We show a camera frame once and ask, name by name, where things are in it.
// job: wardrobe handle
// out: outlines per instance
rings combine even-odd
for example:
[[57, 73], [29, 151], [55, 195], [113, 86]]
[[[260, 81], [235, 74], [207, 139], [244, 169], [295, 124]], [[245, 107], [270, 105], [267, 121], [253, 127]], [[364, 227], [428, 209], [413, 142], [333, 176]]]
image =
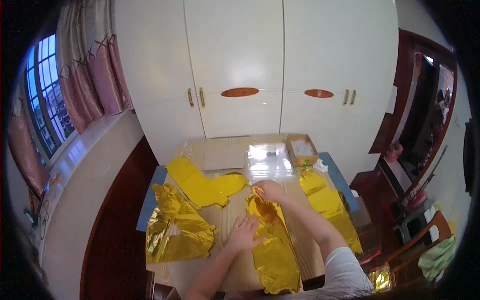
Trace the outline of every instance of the wardrobe handle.
[[188, 102], [190, 102], [190, 107], [193, 107], [193, 101], [192, 101], [192, 89], [188, 89]]
[[353, 105], [355, 103], [355, 96], [357, 95], [357, 91], [356, 90], [353, 90], [353, 93], [352, 93], [352, 101], [350, 101], [350, 105]]
[[205, 107], [205, 100], [204, 100], [204, 89], [200, 88], [200, 102], [202, 103], [202, 107]]
[[347, 105], [349, 90], [345, 90], [345, 98], [343, 98], [343, 105]]

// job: wooden door frame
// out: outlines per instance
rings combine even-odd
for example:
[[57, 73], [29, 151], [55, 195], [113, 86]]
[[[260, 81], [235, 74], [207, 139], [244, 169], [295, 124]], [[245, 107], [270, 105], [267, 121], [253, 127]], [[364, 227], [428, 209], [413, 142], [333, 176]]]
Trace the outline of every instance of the wooden door frame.
[[440, 150], [440, 146], [445, 138], [445, 134], [450, 124], [450, 120], [453, 114], [453, 107], [455, 104], [456, 86], [457, 86], [457, 62], [454, 54], [444, 46], [416, 33], [399, 29], [398, 30], [398, 57], [396, 65], [396, 73], [394, 79], [394, 85], [398, 88], [396, 95], [395, 108], [393, 113], [392, 122], [390, 124], [389, 134], [385, 141], [384, 150], [381, 153], [383, 157], [395, 136], [395, 133], [400, 125], [405, 106], [407, 104], [408, 94], [410, 92], [411, 79], [413, 75], [413, 66], [415, 63], [415, 46], [421, 46], [422, 50], [426, 50], [429, 57], [434, 61], [439, 61], [439, 64], [443, 64], [448, 67], [454, 76], [453, 91], [450, 102], [450, 108], [445, 120], [445, 125], [440, 132], [440, 135], [433, 147], [432, 154], [427, 163], [423, 167], [422, 171], [418, 174], [415, 181], [410, 185], [405, 195], [408, 195], [415, 187], [418, 186], [421, 178], [427, 172], [427, 169], [432, 164], [435, 156]]

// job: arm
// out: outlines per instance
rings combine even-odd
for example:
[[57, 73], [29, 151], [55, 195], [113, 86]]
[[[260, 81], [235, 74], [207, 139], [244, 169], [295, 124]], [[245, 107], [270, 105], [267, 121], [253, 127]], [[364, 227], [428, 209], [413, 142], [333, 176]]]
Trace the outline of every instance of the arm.
[[263, 190], [263, 192], [260, 190], [256, 191], [260, 197], [285, 207], [303, 224], [318, 246], [320, 246], [324, 263], [333, 250], [347, 247], [345, 239], [332, 223], [311, 207], [307, 207], [289, 197], [278, 183], [271, 180], [263, 180], [255, 185]]
[[235, 257], [265, 241], [265, 238], [253, 240], [259, 223], [260, 218], [255, 215], [247, 214], [243, 219], [237, 218], [225, 248], [197, 276], [186, 293], [187, 300], [209, 300], [218, 291]]

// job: white wall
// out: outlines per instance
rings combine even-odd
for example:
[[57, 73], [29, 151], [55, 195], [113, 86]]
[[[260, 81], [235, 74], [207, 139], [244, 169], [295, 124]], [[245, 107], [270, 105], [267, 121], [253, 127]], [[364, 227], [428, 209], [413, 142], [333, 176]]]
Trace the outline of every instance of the white wall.
[[8, 192], [10, 195], [10, 200], [12, 202], [12, 210], [15, 217], [18, 220], [18, 225], [22, 230], [27, 234], [31, 235], [33, 232], [32, 223], [25, 216], [24, 209], [30, 211], [30, 204], [28, 200], [28, 186], [24, 181], [15, 160], [13, 159], [12, 152], [7, 146], [7, 182], [8, 182]]
[[96, 141], [65, 186], [50, 216], [42, 259], [48, 288], [56, 299], [79, 299], [93, 223], [113, 180], [143, 135], [137, 117], [124, 113]]
[[[428, 11], [419, 1], [396, 0], [396, 8], [398, 26], [401, 29], [425, 36], [450, 50], [452, 49]], [[457, 241], [461, 240], [465, 230], [471, 200], [471, 197], [465, 193], [463, 174], [465, 122], [470, 118], [467, 87], [458, 66], [456, 98], [450, 125], [438, 154], [427, 170], [426, 176], [420, 180], [420, 185], [425, 182], [447, 144], [448, 149], [435, 170], [436, 176], [427, 186], [426, 193], [429, 198], [434, 199], [440, 205], [447, 221], [455, 223]]]
[[427, 9], [418, 0], [395, 0], [398, 27], [425, 36], [452, 50], [442, 31], [430, 17]]

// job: table surface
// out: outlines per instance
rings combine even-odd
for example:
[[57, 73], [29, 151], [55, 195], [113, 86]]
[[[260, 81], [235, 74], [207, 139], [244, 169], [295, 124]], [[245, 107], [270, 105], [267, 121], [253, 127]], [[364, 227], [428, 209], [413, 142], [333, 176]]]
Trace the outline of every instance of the table surface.
[[[204, 164], [204, 153], [208, 147], [218, 145], [244, 145], [245, 150], [247, 150], [248, 145], [285, 142], [286, 137], [286, 134], [270, 134], [195, 140], [185, 142], [176, 151], [175, 157], [186, 156], [197, 166], [198, 169], [202, 169]], [[358, 210], [358, 203], [354, 199], [347, 182], [336, 167], [331, 156], [328, 153], [320, 153], [319, 157], [325, 165], [328, 165], [328, 174], [321, 174], [328, 186], [331, 189], [337, 188], [343, 192], [351, 211]], [[208, 178], [214, 178], [232, 171], [238, 172], [238, 170], [219, 170], [214, 173], [209, 172], [206, 176]], [[171, 183], [178, 188], [164, 166], [159, 166], [155, 170], [150, 186], [153, 183]], [[295, 195], [297, 201], [310, 205], [298, 180], [293, 182], [282, 182], [281, 184], [288, 194]], [[206, 266], [208, 261], [215, 257], [224, 247], [236, 218], [245, 215], [245, 197], [249, 193], [249, 187], [244, 188], [239, 193], [231, 196], [229, 198], [229, 204], [223, 209], [218, 209], [212, 205], [199, 210], [198, 213], [209, 224], [215, 225], [219, 229], [218, 233], [215, 235], [215, 242], [210, 251], [210, 257], [207, 259], [194, 258], [187, 261], [148, 264], [146, 269], [155, 272], [155, 282], [163, 285], [175, 286], [180, 294], [188, 288], [198, 272], [200, 272]], [[146, 231], [148, 220], [156, 205], [155, 193], [149, 188], [140, 212], [137, 230]], [[282, 209], [282, 212], [295, 250], [297, 265], [302, 280], [323, 275], [325, 273], [325, 266], [320, 253], [320, 248], [287, 209]], [[239, 255], [233, 262], [221, 290], [254, 289], [263, 289], [263, 287], [260, 284], [257, 272], [254, 268], [252, 253], [245, 252]]]

